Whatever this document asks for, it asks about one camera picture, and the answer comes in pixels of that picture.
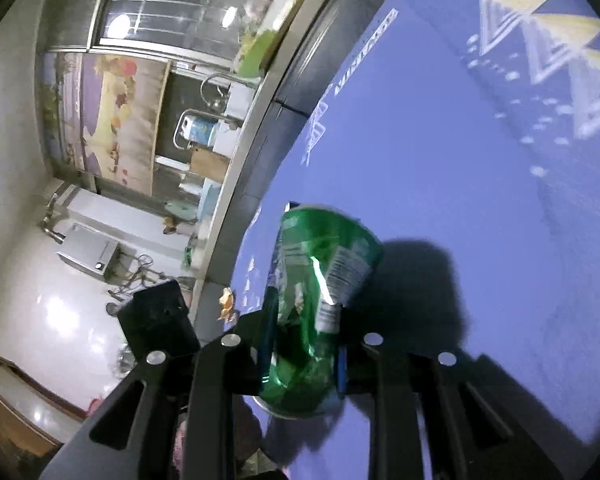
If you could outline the white water heater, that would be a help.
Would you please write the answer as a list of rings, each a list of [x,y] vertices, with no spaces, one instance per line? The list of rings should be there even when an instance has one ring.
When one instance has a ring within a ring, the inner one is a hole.
[[[60,244],[57,255],[73,269],[95,280],[109,280],[120,254],[120,243],[113,237],[75,223]]]

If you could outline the blue white pot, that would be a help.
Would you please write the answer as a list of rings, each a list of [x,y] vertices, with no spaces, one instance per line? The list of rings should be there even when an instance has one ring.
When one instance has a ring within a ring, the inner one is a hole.
[[[199,115],[191,108],[184,110],[173,133],[173,145],[178,150],[186,150],[193,144],[208,145],[215,125],[213,118]]]

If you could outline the chrome sink faucet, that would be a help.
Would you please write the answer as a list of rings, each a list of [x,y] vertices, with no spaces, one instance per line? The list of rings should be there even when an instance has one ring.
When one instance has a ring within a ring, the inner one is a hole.
[[[200,83],[199,94],[208,107],[224,112],[230,98],[230,85],[236,78],[227,73],[212,73]]]

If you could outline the blue printed table cloth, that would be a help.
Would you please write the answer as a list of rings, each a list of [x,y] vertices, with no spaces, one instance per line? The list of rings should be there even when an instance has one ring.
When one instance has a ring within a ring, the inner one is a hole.
[[[385,0],[248,226],[241,314],[294,205],[382,244],[341,339],[462,362],[558,479],[600,479],[600,0]],[[291,478],[371,479],[372,407],[258,416]]]

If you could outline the green plastic basin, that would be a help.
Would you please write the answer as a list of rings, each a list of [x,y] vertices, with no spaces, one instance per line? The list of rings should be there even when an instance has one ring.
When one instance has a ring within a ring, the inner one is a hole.
[[[242,78],[257,78],[264,71],[263,63],[272,51],[277,38],[277,32],[273,29],[265,29],[256,34],[245,34],[242,37],[242,45],[237,55],[237,63],[234,72]]]

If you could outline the colourful wall poster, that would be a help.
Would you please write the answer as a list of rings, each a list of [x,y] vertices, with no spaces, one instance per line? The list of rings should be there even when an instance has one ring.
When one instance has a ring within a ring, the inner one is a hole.
[[[122,54],[42,59],[47,153],[62,166],[151,195],[170,64]]]

